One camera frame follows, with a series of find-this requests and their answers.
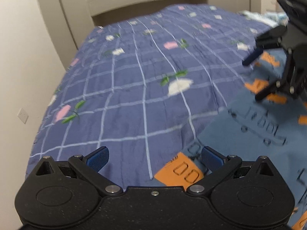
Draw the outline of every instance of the wall outlet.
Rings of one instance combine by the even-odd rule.
[[[27,114],[27,112],[23,109],[23,108],[20,108],[17,116],[19,117],[19,119],[23,122],[23,123],[26,123],[27,122],[27,119],[29,117],[29,115]]]

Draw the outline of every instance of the blue plaid bedspread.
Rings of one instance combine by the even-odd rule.
[[[241,60],[267,29],[185,4],[96,27],[52,97],[27,174],[44,155],[67,160],[104,145],[101,174],[145,185],[236,96],[252,71]]]

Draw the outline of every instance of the bedding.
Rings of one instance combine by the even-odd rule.
[[[287,25],[288,24],[288,16],[285,12],[267,12],[263,15],[255,12],[250,12],[247,10],[243,10],[239,12],[239,14],[244,15],[246,18],[250,20],[255,20],[259,22],[263,22],[271,27],[277,27],[278,25]]]
[[[51,99],[26,173],[44,155],[67,160],[107,146],[100,173],[108,179],[123,188],[167,184],[154,175],[250,80],[241,60],[268,29],[186,4],[96,27]]]
[[[246,161],[268,156],[294,195],[295,211],[288,224],[302,230],[307,215],[307,103],[283,94],[271,94],[261,103],[254,100],[258,89],[281,77],[285,63],[283,50],[265,52],[254,66],[251,80],[228,109],[198,135],[198,141]]]

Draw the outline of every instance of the orange patch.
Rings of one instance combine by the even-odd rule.
[[[302,217],[292,226],[292,230],[303,230],[307,222],[307,211],[302,215]]]
[[[268,52],[264,52],[261,55],[261,59],[269,62],[274,67],[279,67],[280,66],[279,61],[275,61],[275,57],[270,55]]]
[[[154,177],[167,186],[183,186],[187,190],[204,175],[190,158],[179,152]]]
[[[307,116],[300,116],[298,119],[299,124],[307,124]]]
[[[280,95],[277,95],[277,94],[270,94],[267,96],[267,100],[268,101],[272,101],[272,102],[275,102],[275,103],[279,103],[279,104],[285,104],[287,102],[287,98],[284,97],[284,96],[280,96]]]
[[[269,82],[266,80],[261,80],[261,79],[255,79],[253,84],[250,83],[245,83],[245,87],[249,89],[252,93],[257,94],[260,92],[262,89],[267,87],[269,85]],[[280,96],[277,94],[270,94],[267,96],[267,100],[275,102],[275,103],[280,103],[280,104],[285,104],[287,102],[287,98],[284,96]]]
[[[245,87],[255,94],[260,92],[263,88],[265,88],[268,85],[269,85],[268,81],[260,79],[255,79],[253,84],[245,83]]]

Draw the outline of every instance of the white grid lines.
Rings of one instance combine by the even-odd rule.
[[[121,39],[121,37],[118,37],[117,42],[116,42],[116,48],[118,48],[118,46],[119,46],[120,39]],[[111,76],[112,76],[111,77],[111,82],[112,82],[111,91],[112,92],[108,95],[108,97],[106,99],[106,103],[104,105],[105,108],[108,106],[108,104],[111,100],[111,97],[114,94],[114,67],[115,67],[115,55],[113,55],[113,58],[112,58],[112,72],[111,72]],[[105,119],[105,116],[106,116],[106,111],[107,111],[107,109],[104,109],[104,111],[102,112],[102,115],[101,115],[100,134],[99,134],[96,149],[98,149],[100,147],[100,141],[102,140],[102,136],[103,136],[103,132],[104,132],[104,119]]]
[[[148,147],[147,115],[146,115],[146,105],[145,105],[147,85],[146,85],[145,76],[144,76],[144,73],[143,73],[143,70],[142,70],[142,67],[141,67],[141,63],[140,63],[140,60],[139,60],[139,56],[138,56],[139,49],[138,49],[138,46],[136,44],[135,31],[134,31],[134,28],[133,28],[132,25],[131,25],[131,28],[132,28],[132,31],[133,31],[133,42],[134,42],[134,45],[135,45],[135,56],[136,56],[136,59],[138,61],[138,65],[139,65],[139,68],[140,68],[140,71],[141,71],[141,74],[142,74],[142,78],[143,78],[143,83],[144,83],[142,104],[143,104],[143,118],[144,118],[144,135],[145,135],[146,159],[147,159],[149,178],[153,179],[153,173],[152,173],[151,163],[150,163],[149,147]]]
[[[168,34],[170,34],[170,35],[174,38],[175,41],[177,41],[178,43],[180,43],[180,42],[174,37],[174,35],[173,35],[171,32],[169,32],[166,28],[162,27],[159,23],[158,23],[158,25],[159,25],[163,30],[165,30]],[[189,53],[189,55],[191,55],[191,56],[192,56],[192,57],[203,67],[203,69],[205,70],[205,72],[207,73],[207,75],[208,75],[208,77],[209,77],[210,83],[212,83],[212,88],[213,88],[213,90],[214,90],[214,88],[216,89],[216,91],[217,91],[218,94],[221,96],[221,98],[223,99],[223,101],[224,101],[224,103],[225,103],[225,105],[226,105],[226,107],[227,107],[227,102],[226,102],[226,100],[225,100],[223,94],[221,93],[221,91],[219,90],[219,88],[216,86],[216,84],[212,81],[211,76],[210,76],[210,74],[209,74],[207,68],[204,66],[204,64],[203,64],[199,59],[197,59],[197,58],[195,57],[195,55],[194,55],[193,53],[191,53],[191,52],[190,52],[188,49],[186,49],[186,48],[185,48],[185,50]],[[214,92],[213,92],[213,95],[214,95],[215,104],[218,106],[218,103],[217,103],[216,96],[215,96],[215,93],[214,93]]]
[[[153,35],[151,34],[150,30],[148,29],[148,27],[146,27],[146,25],[144,23],[142,23],[144,25],[144,27],[149,31],[150,33],[150,36],[151,36],[151,39],[153,40],[154,44],[156,45],[157,49],[159,50],[159,52],[164,56],[164,58],[167,60],[167,62],[170,64],[170,66],[172,67],[172,69],[174,70],[174,72],[176,73],[176,69],[174,68],[174,66],[172,65],[172,63],[168,60],[168,58],[165,56],[165,54],[161,51],[161,49],[158,47],[156,41],[154,40],[153,38]],[[194,139],[196,139],[196,133],[195,133],[195,129],[194,129],[194,126],[193,126],[193,123],[192,123],[192,120],[191,120],[191,110],[187,104],[187,101],[185,100],[185,96],[183,95],[183,92],[180,91],[181,93],[181,96],[182,96],[182,99],[185,103],[185,106],[188,110],[188,113],[189,113],[189,123],[190,123],[190,126],[191,126],[191,129],[192,129],[192,132],[193,132],[193,136],[194,136]]]
[[[197,70],[203,70],[203,67],[195,67],[195,69]],[[213,80],[215,84],[217,83],[224,83],[224,82],[232,82],[232,81],[235,81],[239,79],[239,77],[237,76],[233,76],[233,77],[228,77],[228,78],[219,78],[219,79],[215,79]],[[200,83],[200,84],[192,84],[190,86],[190,89],[199,89],[199,88],[204,88],[206,86],[210,86],[212,85],[211,82],[204,82],[204,83]],[[160,98],[153,98],[153,99],[148,99],[145,101],[145,103],[156,103],[156,102],[160,102],[160,101],[164,101],[164,100],[167,100],[169,99],[170,97],[169,96],[164,96],[164,97],[160,97]],[[135,101],[135,102],[127,102],[127,103],[120,103],[120,104],[116,104],[116,105],[110,105],[110,106],[107,106],[107,107],[103,107],[103,108],[97,108],[93,111],[83,111],[83,112],[80,112],[79,115],[83,115],[83,114],[91,114],[91,113],[95,113],[95,112],[99,112],[99,111],[103,111],[103,110],[110,110],[110,109],[116,109],[116,108],[119,108],[119,107],[122,107],[122,106],[133,106],[133,105],[137,105],[137,104],[142,104],[142,100],[139,100],[139,101]],[[51,125],[54,125],[54,123],[51,123],[51,124],[47,124],[45,126],[43,126],[40,131],[42,131],[43,129],[51,126]]]
[[[206,112],[206,113],[200,113],[200,114],[195,114],[195,115],[192,115],[191,116],[191,120],[195,120],[195,119],[198,119],[198,118],[204,118],[204,117],[209,117],[209,116],[216,116],[221,110],[223,110],[224,107],[220,107],[218,110],[216,111],[210,111],[210,112]],[[166,133],[170,133],[172,131],[175,131],[175,130],[180,130],[182,129],[182,127],[186,124],[185,123],[181,123],[181,124],[178,124],[178,125],[175,125],[171,128],[168,128],[168,129],[165,129],[165,130],[159,130],[159,131],[155,131],[155,132],[151,132],[151,133],[148,133],[148,137],[152,137],[152,136],[158,136],[158,135],[161,135],[161,134],[166,134]],[[110,138],[110,139],[102,139],[100,141],[88,141],[88,142],[83,142],[83,143],[75,143],[75,144],[68,144],[68,145],[64,145],[64,146],[56,146],[56,147],[53,147],[49,150],[46,150],[44,152],[40,152],[40,153],[36,153],[32,156],[30,156],[30,158],[32,157],[35,157],[35,156],[42,156],[50,151],[53,151],[53,150],[56,150],[56,149],[59,149],[59,148],[68,148],[68,147],[76,147],[76,146],[82,146],[82,145],[87,145],[87,144],[100,144],[102,142],[122,142],[122,141],[128,141],[128,140],[139,140],[139,139],[144,139],[145,138],[145,135],[142,135],[142,136],[131,136],[131,137],[123,137],[123,138]]]
[[[196,39],[200,44],[202,44],[205,48],[207,48],[210,52],[212,52],[225,66],[228,67],[228,69],[234,73],[237,77],[239,77],[243,83],[245,83],[244,79],[231,67],[229,66],[220,56],[218,56],[216,53],[214,53],[212,51],[211,48],[209,48],[207,45],[205,45],[204,43],[202,43],[197,37],[194,37],[193,35],[191,35],[189,32],[187,32],[185,29],[183,29],[182,27],[174,24],[175,26],[177,26],[178,28],[180,28],[183,32],[185,32],[187,35],[189,35],[191,38]]]
[[[73,122],[70,121],[69,124],[68,124],[68,126],[67,126],[67,128],[66,128],[66,130],[65,130],[65,134],[64,134],[64,137],[63,137],[63,140],[62,140],[62,144],[61,144],[61,146],[60,146],[59,153],[58,153],[58,156],[57,156],[57,158],[56,158],[57,161],[58,161],[58,160],[60,159],[60,157],[61,157],[62,150],[63,150],[63,146],[64,146],[64,144],[65,144],[65,141],[66,141],[66,138],[67,138],[67,135],[68,135],[68,132],[69,132],[69,129],[70,129],[72,123],[73,123]]]

